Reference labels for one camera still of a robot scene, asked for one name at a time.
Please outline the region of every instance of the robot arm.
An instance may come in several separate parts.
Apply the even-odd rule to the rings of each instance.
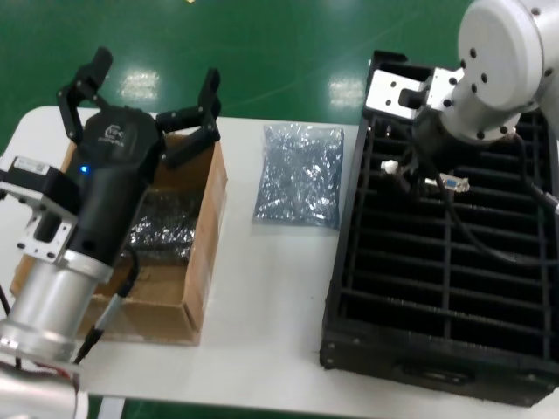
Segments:
[[[558,38],[554,0],[478,0],[460,26],[457,71],[437,68],[425,82],[374,72],[365,112],[412,120],[413,140],[425,153],[410,149],[397,168],[389,164],[406,192],[422,193],[425,158],[447,172],[509,140],[522,112],[539,106],[559,133]],[[459,182],[448,189],[460,191]]]
[[[22,371],[0,362],[0,417],[70,418],[82,411],[78,381],[67,377],[79,373],[77,364],[132,288],[136,269],[71,362],[95,287],[110,279],[160,162],[177,168],[220,139],[217,70],[208,71],[196,106],[153,118],[140,109],[109,105],[100,96],[112,61],[100,48],[57,93],[66,135],[76,145],[64,173],[23,156],[6,172],[0,170],[0,198],[11,195],[32,209],[14,245],[34,258],[14,306],[0,321],[0,352],[50,370]],[[83,100],[100,108],[84,127],[77,109]],[[166,144],[165,133],[188,127],[200,128],[172,147]]]

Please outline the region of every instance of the white table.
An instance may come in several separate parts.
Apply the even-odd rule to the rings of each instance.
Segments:
[[[85,120],[94,112],[81,109],[79,114]],[[559,417],[559,391],[521,409],[321,368],[321,320],[338,235],[252,224],[263,163],[262,126],[274,122],[218,121],[228,197],[201,345],[100,343],[84,363],[84,388],[98,395],[345,416]],[[342,200],[357,133],[357,127],[343,128]],[[59,166],[67,145],[58,109],[40,107],[24,116],[0,167],[6,169],[13,155]],[[0,283],[5,288],[20,258],[16,242],[30,213],[13,199],[0,204]]]

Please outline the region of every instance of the green floor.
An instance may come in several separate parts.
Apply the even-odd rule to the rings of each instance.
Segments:
[[[99,0],[0,2],[0,151],[31,109],[99,45],[114,55],[103,94],[162,111],[191,105],[208,66],[223,116],[359,121],[375,49],[456,65],[469,0]],[[129,402],[125,417],[257,417],[231,409]]]

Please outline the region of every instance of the cardboard box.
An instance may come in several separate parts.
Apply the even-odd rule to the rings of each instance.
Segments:
[[[182,138],[181,135],[167,136],[169,143]],[[68,148],[62,170],[66,170],[74,149],[73,144]],[[185,266],[150,264],[141,260],[135,287],[123,302],[114,323],[106,330],[104,339],[198,343],[216,258],[226,183],[219,142],[178,170],[168,171],[163,166],[157,169],[154,190],[204,191],[190,261]],[[10,288],[15,296],[22,289],[34,260],[27,255],[22,257]],[[108,284],[97,287],[79,328],[80,337],[103,313],[128,270],[129,265],[117,265]]]

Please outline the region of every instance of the cable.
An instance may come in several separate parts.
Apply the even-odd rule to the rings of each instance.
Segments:
[[[492,249],[481,242],[471,231],[466,227],[466,225],[460,219],[458,213],[454,209],[454,205],[452,204],[451,198],[448,194],[448,191],[445,189],[445,185],[443,184],[443,180],[440,177],[440,173],[438,172],[435,164],[433,163],[432,159],[429,155],[424,151],[423,147],[418,144],[417,141],[413,141],[411,137],[406,132],[405,128],[400,126],[397,122],[393,122],[394,125],[400,131],[400,134],[404,136],[404,138],[409,141],[413,147],[417,150],[419,157],[421,158],[421,162],[427,167],[428,171],[430,172],[429,176],[431,176],[435,182],[437,183],[438,190],[442,197],[443,203],[445,205],[446,210],[451,216],[451,219],[454,221],[454,225],[456,228],[464,235],[470,244],[472,244],[481,254],[486,255],[496,261],[506,263],[506,264],[514,264],[517,266],[525,266],[525,267],[541,267],[544,266],[558,266],[559,260],[546,260],[541,261],[535,258],[524,257],[522,255],[515,255],[513,253],[507,253],[505,251],[498,251],[496,249]],[[549,208],[549,200],[548,194],[542,192],[541,189],[537,188],[532,182],[528,180],[528,173],[526,170],[526,144],[524,140],[518,135],[514,135],[515,142],[519,145],[520,149],[520,164],[521,164],[521,180],[525,187],[528,189],[530,195],[538,202],[538,204],[542,206],[547,206]]]
[[[6,317],[10,314],[10,303],[6,298],[6,294],[3,293],[2,286],[0,285],[0,301],[2,301],[2,307],[6,313]],[[16,357],[16,368],[21,369],[21,358]]]
[[[124,300],[132,288],[134,287],[134,283],[138,278],[138,273],[140,272],[140,265],[138,263],[138,255],[136,254],[135,250],[130,246],[130,244],[126,244],[124,246],[128,254],[132,259],[132,267],[128,272],[126,280],[121,284],[119,290],[116,294],[111,298],[111,301],[108,303],[107,308],[101,314],[101,316],[97,319],[97,322],[89,329],[87,335],[84,339],[84,343],[78,350],[78,354],[76,355],[76,359],[74,360],[74,364],[78,365],[83,359],[89,354],[91,349],[99,342],[107,325],[111,323],[114,318],[114,315],[119,311],[118,309],[121,307],[122,300]]]

